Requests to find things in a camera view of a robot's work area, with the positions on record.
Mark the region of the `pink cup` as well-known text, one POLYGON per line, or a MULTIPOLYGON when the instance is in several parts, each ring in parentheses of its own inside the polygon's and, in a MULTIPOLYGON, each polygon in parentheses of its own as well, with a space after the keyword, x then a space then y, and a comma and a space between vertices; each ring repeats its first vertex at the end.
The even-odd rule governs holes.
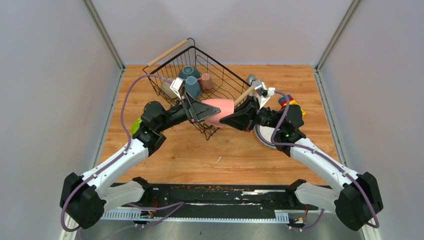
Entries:
POLYGON ((211 105, 220 109, 220 112, 205 119, 205 121, 215 127, 222 128, 225 124, 220 123, 220 120, 224 117, 232 115, 235 109, 235 103, 233 99, 226 98, 211 98, 202 100, 204 104, 211 105))

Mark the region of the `light blue mug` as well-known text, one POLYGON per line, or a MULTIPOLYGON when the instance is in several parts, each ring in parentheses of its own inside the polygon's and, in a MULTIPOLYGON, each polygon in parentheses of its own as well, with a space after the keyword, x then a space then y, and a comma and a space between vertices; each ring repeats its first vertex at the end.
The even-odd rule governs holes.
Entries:
POLYGON ((196 77, 188 76, 185 79, 184 91, 195 99, 201 95, 201 87, 196 77))

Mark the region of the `lime green plate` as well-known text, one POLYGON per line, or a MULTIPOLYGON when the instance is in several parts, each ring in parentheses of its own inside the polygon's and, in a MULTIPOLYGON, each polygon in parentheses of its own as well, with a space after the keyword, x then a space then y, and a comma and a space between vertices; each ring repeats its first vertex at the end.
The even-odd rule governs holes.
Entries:
POLYGON ((141 118, 137 118, 131 125, 130 127, 130 135, 133 136, 139 129, 140 129, 140 124, 142 123, 141 118))

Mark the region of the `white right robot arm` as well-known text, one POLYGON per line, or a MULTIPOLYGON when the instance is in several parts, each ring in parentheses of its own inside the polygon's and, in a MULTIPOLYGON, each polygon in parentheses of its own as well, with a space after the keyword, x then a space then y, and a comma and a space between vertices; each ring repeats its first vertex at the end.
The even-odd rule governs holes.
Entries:
POLYGON ((289 104, 276 111, 260 107, 258 100, 249 96, 219 122, 245 132, 254 126, 272 128, 271 142, 276 149, 306 165, 329 185, 325 188, 298 179, 285 195, 290 208, 306 204, 331 211, 353 231, 365 225, 379 228, 377 214, 384 204, 377 179, 369 172, 358 173, 348 168, 319 149, 300 130, 304 120, 299 105, 289 104))

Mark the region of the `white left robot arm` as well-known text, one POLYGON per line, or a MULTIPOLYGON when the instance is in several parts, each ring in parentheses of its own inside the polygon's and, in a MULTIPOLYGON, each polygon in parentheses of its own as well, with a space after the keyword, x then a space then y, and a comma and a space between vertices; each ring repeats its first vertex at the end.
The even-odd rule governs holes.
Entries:
POLYGON ((136 178, 121 186, 112 184, 137 163, 153 155, 165 142, 163 131, 185 121, 201 122, 220 114, 222 109, 211 100, 199 101, 186 94, 181 103, 165 109, 158 101, 148 102, 141 114, 135 134, 128 131, 127 143, 100 165, 77 175, 72 172, 63 183, 60 223, 67 232, 88 229, 103 213, 137 202, 149 206, 153 193, 136 178))

